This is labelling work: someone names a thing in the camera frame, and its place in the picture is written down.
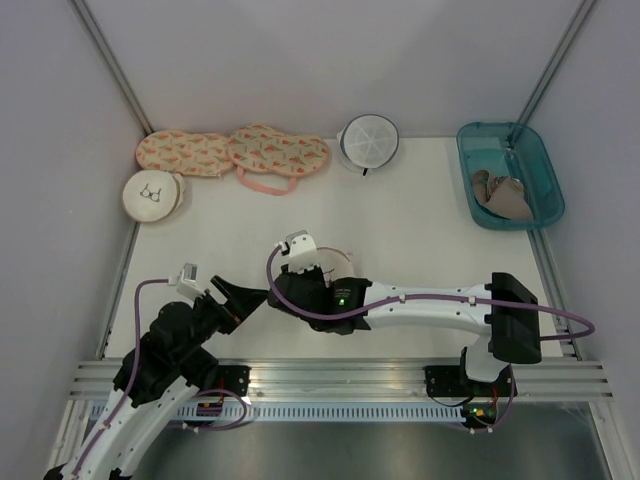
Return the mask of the beige round laundry bag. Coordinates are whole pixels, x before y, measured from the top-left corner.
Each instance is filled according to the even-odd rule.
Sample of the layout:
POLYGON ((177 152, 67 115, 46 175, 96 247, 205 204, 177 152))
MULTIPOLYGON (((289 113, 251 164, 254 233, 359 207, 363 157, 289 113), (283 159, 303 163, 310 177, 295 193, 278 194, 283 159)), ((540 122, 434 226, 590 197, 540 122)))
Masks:
POLYGON ((354 266, 347 253, 332 247, 319 247, 317 255, 327 286, 336 280, 355 276, 354 266))

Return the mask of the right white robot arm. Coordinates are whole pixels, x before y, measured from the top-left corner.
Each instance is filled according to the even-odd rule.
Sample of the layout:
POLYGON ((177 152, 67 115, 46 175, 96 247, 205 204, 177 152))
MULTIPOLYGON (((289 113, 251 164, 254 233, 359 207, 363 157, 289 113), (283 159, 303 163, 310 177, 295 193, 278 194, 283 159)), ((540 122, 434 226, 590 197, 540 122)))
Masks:
POLYGON ((317 332, 351 335, 399 326, 475 335, 456 371, 459 388, 478 395, 510 365, 542 360, 538 299, 515 276, 494 273, 471 287, 411 289, 344 277, 326 282, 320 269, 267 276, 268 304, 317 332))

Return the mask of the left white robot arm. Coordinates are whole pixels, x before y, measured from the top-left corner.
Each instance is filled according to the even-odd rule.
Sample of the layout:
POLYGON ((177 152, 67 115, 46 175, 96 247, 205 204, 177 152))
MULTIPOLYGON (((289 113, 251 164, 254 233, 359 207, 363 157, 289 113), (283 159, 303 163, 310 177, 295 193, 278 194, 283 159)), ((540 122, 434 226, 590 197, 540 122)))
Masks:
POLYGON ((197 395, 243 402, 248 376, 222 377, 218 360, 203 345, 216 333, 231 334, 268 293, 219 276, 211 282, 224 302, 193 288, 191 302, 161 307, 147 332, 141 330, 141 313, 134 313, 134 348, 113 379, 99 419, 79 450, 46 478, 130 479, 184 403, 197 395))

